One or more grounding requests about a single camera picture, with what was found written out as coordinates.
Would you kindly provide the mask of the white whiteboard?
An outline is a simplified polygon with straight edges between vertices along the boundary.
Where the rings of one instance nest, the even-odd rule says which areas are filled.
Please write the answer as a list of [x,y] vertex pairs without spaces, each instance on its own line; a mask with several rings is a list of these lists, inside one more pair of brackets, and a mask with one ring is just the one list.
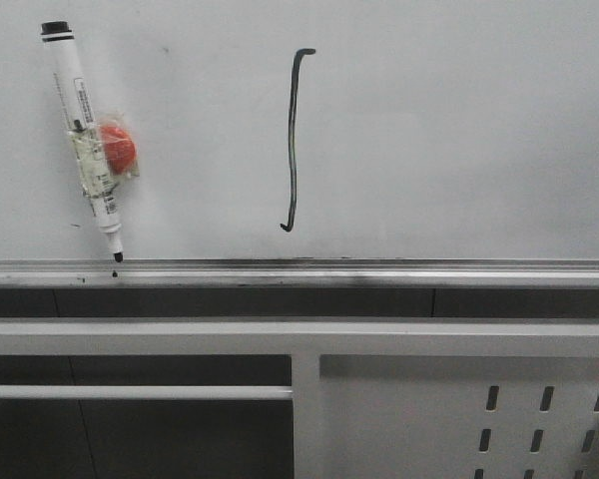
[[599,1],[0,1],[0,259],[108,254],[53,20],[137,145],[126,258],[599,259]]

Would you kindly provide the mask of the white metal pegboard frame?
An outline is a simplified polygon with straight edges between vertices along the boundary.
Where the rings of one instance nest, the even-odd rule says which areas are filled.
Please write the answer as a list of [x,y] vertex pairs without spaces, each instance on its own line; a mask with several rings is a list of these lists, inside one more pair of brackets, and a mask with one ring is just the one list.
[[0,478],[599,478],[599,324],[0,322]]

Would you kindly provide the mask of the red round magnet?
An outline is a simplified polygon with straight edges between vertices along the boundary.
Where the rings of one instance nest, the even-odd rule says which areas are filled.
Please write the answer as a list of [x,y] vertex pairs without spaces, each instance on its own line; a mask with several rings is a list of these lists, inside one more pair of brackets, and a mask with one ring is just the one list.
[[100,134],[109,167],[115,175],[128,172],[135,164],[137,151],[130,134],[123,128],[107,124],[100,126]]

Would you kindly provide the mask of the white whiteboard marker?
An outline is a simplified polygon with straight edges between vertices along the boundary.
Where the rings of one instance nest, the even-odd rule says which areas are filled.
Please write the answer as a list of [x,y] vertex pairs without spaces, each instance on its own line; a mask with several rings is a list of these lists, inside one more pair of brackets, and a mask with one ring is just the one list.
[[41,24],[41,39],[50,53],[56,91],[67,136],[73,146],[81,186],[114,261],[124,259],[122,222],[114,196],[115,181],[83,74],[75,35],[65,21]]

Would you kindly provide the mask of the aluminium whiteboard tray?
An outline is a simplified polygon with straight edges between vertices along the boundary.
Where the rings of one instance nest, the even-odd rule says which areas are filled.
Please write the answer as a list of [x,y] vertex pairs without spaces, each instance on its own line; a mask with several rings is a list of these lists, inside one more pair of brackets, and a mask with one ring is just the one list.
[[599,289],[599,259],[0,260],[0,287]]

